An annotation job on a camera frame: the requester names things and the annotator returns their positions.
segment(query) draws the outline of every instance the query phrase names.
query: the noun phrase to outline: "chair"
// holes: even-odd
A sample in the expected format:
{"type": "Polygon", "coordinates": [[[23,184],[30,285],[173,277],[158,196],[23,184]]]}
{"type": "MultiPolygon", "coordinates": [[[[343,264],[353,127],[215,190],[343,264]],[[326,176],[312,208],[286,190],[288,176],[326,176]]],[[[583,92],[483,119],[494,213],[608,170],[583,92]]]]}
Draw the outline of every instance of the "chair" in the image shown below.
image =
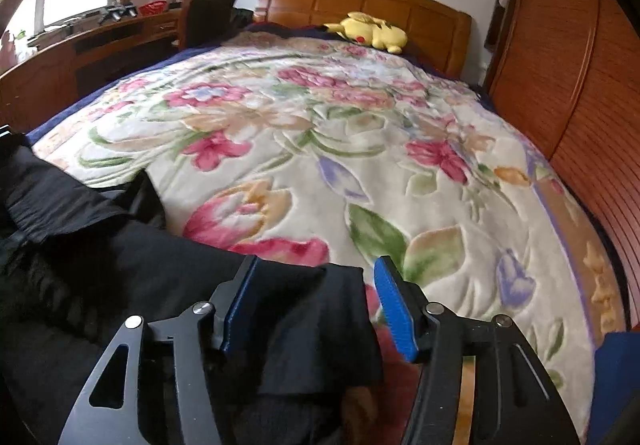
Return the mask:
{"type": "Polygon", "coordinates": [[[194,48],[224,34],[236,0],[183,0],[178,17],[178,49],[194,48]]]}

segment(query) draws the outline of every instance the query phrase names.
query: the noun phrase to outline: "wooden cabinet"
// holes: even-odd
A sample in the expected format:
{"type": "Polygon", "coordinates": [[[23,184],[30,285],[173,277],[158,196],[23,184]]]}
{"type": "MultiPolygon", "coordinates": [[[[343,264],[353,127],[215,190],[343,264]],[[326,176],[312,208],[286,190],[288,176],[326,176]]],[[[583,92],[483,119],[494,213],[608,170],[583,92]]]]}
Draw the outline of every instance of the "wooden cabinet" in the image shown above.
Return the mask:
{"type": "Polygon", "coordinates": [[[0,123],[28,132],[118,78],[177,49],[178,11],[137,17],[67,38],[0,76],[0,123]]]}
{"type": "Polygon", "coordinates": [[[518,0],[490,88],[599,218],[640,307],[640,38],[615,0],[518,0]]]}

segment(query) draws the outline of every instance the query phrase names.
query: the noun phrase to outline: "blue gripper pad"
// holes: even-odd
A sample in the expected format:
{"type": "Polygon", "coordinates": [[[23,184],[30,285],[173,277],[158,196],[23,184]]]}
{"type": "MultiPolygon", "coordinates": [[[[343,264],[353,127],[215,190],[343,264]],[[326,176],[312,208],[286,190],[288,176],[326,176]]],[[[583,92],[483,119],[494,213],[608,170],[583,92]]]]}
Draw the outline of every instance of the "blue gripper pad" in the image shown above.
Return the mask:
{"type": "Polygon", "coordinates": [[[427,299],[417,284],[406,282],[387,255],[379,257],[373,266],[373,280],[385,312],[396,349],[409,362],[418,356],[418,328],[421,307],[427,299]]]}
{"type": "Polygon", "coordinates": [[[248,346],[249,326],[260,299],[252,278],[260,258],[247,255],[231,281],[218,285],[209,302],[215,306],[212,345],[226,355],[248,346]]]}

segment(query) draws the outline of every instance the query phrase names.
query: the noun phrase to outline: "wooden wardrobe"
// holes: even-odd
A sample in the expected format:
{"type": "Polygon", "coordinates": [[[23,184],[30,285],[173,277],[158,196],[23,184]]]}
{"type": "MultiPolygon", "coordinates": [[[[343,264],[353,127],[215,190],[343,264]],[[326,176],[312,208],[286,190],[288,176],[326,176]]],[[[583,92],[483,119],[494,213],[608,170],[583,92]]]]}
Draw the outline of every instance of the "wooden wardrobe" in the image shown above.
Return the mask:
{"type": "Polygon", "coordinates": [[[600,219],[640,308],[640,38],[616,0],[516,0],[489,92],[600,219]]]}

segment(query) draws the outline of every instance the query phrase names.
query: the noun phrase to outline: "screw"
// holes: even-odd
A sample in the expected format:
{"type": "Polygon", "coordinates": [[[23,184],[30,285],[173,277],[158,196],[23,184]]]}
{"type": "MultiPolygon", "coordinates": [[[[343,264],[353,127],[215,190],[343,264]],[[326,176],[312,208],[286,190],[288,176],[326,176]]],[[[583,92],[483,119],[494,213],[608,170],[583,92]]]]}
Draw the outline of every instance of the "screw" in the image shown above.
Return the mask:
{"type": "Polygon", "coordinates": [[[142,324],[142,317],[140,315],[132,315],[124,321],[124,325],[127,329],[134,330],[142,324]]]}
{"type": "Polygon", "coordinates": [[[192,309],[196,315],[204,315],[205,313],[209,313],[212,307],[209,302],[196,302],[192,309]]]}
{"type": "Polygon", "coordinates": [[[439,302],[430,302],[424,307],[424,310],[430,315],[442,315],[444,313],[444,306],[439,302]]]}
{"type": "Polygon", "coordinates": [[[513,320],[508,315],[500,314],[495,316],[495,323],[501,328],[508,328],[513,324],[513,320]]]}

